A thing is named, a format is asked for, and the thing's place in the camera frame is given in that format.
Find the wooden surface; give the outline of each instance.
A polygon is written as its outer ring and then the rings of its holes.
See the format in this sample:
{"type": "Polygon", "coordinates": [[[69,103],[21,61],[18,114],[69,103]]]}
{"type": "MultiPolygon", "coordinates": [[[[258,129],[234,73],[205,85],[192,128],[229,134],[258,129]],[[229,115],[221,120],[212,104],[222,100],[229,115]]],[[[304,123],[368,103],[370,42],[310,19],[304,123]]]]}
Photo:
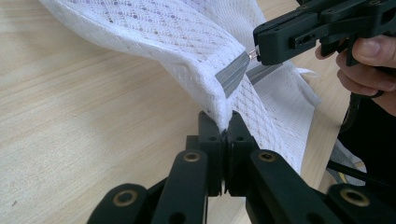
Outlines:
{"type": "MultiPolygon", "coordinates": [[[[271,19],[296,8],[259,1],[271,19]]],[[[347,108],[333,60],[321,74],[302,177],[317,188],[347,108]]],[[[0,2],[0,223],[84,223],[103,196],[169,173],[199,106],[156,62],[81,39],[36,0],[0,2]]],[[[242,199],[209,200],[208,223],[248,223],[242,199]]]]}

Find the human hand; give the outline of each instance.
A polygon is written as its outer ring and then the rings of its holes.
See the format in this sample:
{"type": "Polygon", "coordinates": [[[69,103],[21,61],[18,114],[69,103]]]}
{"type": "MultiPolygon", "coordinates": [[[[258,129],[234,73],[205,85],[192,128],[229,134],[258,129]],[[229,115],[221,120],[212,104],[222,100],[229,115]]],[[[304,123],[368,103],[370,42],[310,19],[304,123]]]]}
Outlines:
{"type": "Polygon", "coordinates": [[[396,116],[396,76],[378,70],[375,66],[396,68],[396,37],[384,35],[373,38],[358,39],[352,49],[353,57],[360,63],[347,66],[347,52],[341,52],[336,63],[340,67],[337,76],[342,85],[349,91],[360,95],[375,95],[378,91],[384,93],[373,101],[396,116]]]}

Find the white fabric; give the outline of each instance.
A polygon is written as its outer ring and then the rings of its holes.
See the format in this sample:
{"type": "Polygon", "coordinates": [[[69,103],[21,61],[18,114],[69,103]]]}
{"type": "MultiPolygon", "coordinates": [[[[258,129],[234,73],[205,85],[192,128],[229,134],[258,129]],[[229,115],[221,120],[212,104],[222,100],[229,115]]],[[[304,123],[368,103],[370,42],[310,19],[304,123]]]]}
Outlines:
{"type": "Polygon", "coordinates": [[[306,77],[319,77],[320,74],[307,68],[297,68],[297,72],[306,77]]]}
{"type": "Polygon", "coordinates": [[[255,87],[244,76],[229,97],[216,79],[238,56],[254,49],[252,30],[265,22],[255,1],[39,1],[92,43],[159,61],[221,131],[232,110],[240,112],[262,148],[280,152],[300,171],[317,101],[294,66],[285,63],[255,87]]]}

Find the white mesh fabric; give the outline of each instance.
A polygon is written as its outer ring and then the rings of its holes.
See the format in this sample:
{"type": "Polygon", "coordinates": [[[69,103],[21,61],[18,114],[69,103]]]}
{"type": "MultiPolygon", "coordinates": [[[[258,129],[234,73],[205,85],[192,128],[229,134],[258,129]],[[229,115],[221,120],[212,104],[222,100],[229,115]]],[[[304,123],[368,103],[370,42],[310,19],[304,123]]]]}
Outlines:
{"type": "Polygon", "coordinates": [[[40,0],[69,29],[109,49],[159,61],[225,129],[230,106],[215,75],[245,48],[182,1],[40,0]]]}
{"type": "Polygon", "coordinates": [[[280,153],[300,171],[317,102],[315,94],[304,94],[311,90],[294,66],[287,63],[254,87],[244,76],[229,97],[216,79],[246,49],[254,49],[252,31],[265,22],[254,0],[39,1],[92,43],[160,62],[221,131],[232,110],[238,111],[261,148],[280,153]],[[290,100],[279,104],[278,96],[290,100]],[[296,117],[288,117],[282,110],[294,103],[302,106],[293,108],[296,117]]]}

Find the grey fabric strip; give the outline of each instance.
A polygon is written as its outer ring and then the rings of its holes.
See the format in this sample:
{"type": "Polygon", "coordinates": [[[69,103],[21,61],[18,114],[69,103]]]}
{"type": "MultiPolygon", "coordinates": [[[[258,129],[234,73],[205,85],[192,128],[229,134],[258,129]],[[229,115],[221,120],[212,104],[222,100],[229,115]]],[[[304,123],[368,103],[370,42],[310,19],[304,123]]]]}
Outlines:
{"type": "Polygon", "coordinates": [[[282,63],[275,64],[275,65],[268,65],[264,66],[260,64],[250,70],[247,71],[247,77],[250,80],[251,84],[254,85],[260,80],[262,80],[267,75],[274,72],[278,67],[282,66],[282,63]]]}
{"type": "Polygon", "coordinates": [[[225,95],[229,97],[231,93],[238,87],[241,82],[248,64],[250,63],[250,58],[247,53],[242,53],[239,57],[233,60],[230,65],[221,70],[216,74],[216,78],[224,89],[225,95]]]}

